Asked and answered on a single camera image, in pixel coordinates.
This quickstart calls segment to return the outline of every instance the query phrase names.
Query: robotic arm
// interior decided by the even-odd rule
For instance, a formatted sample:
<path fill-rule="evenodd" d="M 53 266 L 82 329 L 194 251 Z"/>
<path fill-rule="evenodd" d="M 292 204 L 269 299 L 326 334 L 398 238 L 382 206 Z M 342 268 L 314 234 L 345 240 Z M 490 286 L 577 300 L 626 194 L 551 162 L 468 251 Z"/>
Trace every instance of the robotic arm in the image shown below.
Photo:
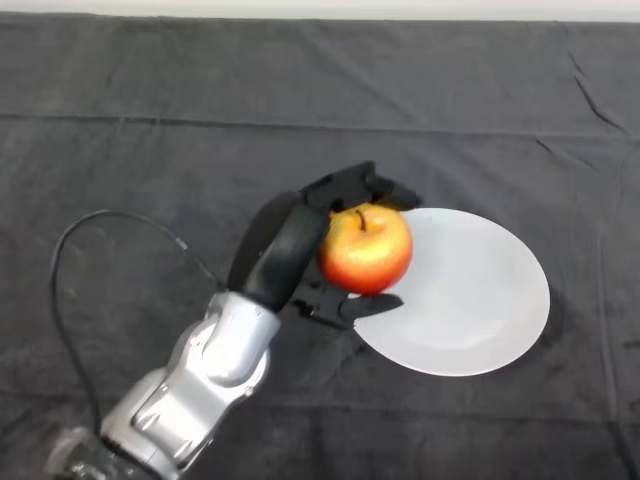
<path fill-rule="evenodd" d="M 227 411 L 265 378 L 269 342 L 280 327 L 276 313 L 286 304 L 337 329 L 401 305 L 389 294 L 350 298 L 324 280 L 315 260 L 329 212 L 364 202 L 410 210 L 421 200 L 366 162 L 263 207 L 240 243 L 228 290 L 215 294 L 205 318 L 183 333 L 168 365 L 147 374 L 109 413 L 102 443 L 89 449 L 80 436 L 58 446 L 52 456 L 58 475 L 179 479 L 213 441 Z"/>

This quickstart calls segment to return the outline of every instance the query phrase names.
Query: wire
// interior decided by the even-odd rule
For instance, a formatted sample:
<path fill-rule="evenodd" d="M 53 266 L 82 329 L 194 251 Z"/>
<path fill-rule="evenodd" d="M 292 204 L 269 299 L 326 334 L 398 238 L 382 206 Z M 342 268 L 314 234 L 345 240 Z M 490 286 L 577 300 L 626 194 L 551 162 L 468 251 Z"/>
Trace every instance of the wire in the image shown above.
<path fill-rule="evenodd" d="M 134 212 L 126 212 L 126 211 L 116 211 L 116 210 L 97 210 L 95 212 L 89 213 L 84 217 L 76 220 L 71 225 L 67 227 L 67 229 L 60 235 L 58 242 L 53 250 L 53 256 L 51 257 L 51 265 L 49 267 L 49 308 L 51 311 L 51 319 L 53 320 L 53 325 L 60 337 L 62 345 L 64 346 L 67 354 L 69 355 L 69 359 L 71 360 L 71 364 L 73 369 L 78 376 L 78 380 L 82 384 L 82 388 L 85 391 L 87 401 L 89 403 L 89 410 L 92 417 L 92 428 L 93 432 L 97 437 L 100 437 L 100 430 L 102 427 L 102 415 L 100 413 L 100 403 L 98 402 L 98 395 L 96 393 L 96 388 L 91 380 L 91 377 L 87 373 L 87 370 L 80 359 L 80 355 L 78 354 L 78 350 L 76 349 L 73 341 L 69 337 L 69 332 L 64 326 L 64 322 L 62 321 L 62 315 L 60 314 L 60 306 L 58 302 L 58 270 L 60 268 L 60 259 L 62 250 L 69 238 L 69 236 L 76 231 L 80 226 L 87 223 L 90 220 L 93 220 L 97 217 L 120 217 L 120 218 L 128 218 L 131 220 L 136 220 L 141 223 L 145 223 L 159 232 L 163 233 L 167 238 L 169 238 L 174 244 L 176 244 L 183 253 L 187 254 L 192 261 L 196 264 L 198 269 L 209 279 L 221 284 L 220 280 L 205 266 L 205 264 L 191 251 L 189 246 L 178 237 L 173 231 L 171 231 L 168 227 L 162 225 L 161 223 L 156 222 L 155 220 L 138 213 Z"/>

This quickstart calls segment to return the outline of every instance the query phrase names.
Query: plate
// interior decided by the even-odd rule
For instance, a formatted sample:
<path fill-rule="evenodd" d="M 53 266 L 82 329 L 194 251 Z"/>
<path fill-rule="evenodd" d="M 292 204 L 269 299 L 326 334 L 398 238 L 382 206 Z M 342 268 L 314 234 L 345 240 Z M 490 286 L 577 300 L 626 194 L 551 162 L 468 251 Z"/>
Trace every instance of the plate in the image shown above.
<path fill-rule="evenodd" d="M 518 237 L 485 218 L 422 208 L 404 214 L 413 258 L 388 292 L 404 305 L 356 322 L 371 347 L 407 368 L 467 376 L 503 367 L 536 342 L 547 278 Z"/>

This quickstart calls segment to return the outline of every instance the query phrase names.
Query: fabric surface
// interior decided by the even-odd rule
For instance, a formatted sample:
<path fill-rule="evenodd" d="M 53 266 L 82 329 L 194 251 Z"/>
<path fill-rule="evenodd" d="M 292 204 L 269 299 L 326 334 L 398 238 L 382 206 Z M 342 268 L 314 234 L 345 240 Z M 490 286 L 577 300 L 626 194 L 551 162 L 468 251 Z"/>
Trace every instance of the fabric surface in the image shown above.
<path fill-rule="evenodd" d="M 224 276 L 272 195 L 374 160 L 531 248 L 544 334 L 439 378 L 285 310 L 266 385 L 189 478 L 637 479 L 638 52 L 634 25 L 0 16 L 0 478 L 39 478 L 89 423 L 47 312 L 70 222 L 151 215 Z M 105 412 L 213 290 L 121 219 L 77 232 L 60 273 Z"/>

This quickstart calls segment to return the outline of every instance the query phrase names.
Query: apple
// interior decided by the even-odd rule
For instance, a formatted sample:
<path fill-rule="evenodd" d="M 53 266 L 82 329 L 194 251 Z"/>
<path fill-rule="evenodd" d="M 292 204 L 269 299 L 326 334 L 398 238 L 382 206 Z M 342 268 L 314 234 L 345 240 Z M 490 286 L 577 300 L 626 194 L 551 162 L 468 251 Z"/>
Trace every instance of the apple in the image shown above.
<path fill-rule="evenodd" d="M 364 203 L 331 212 L 318 260 L 329 282 L 354 293 L 375 294 L 402 278 L 412 253 L 411 231 L 402 215 Z"/>

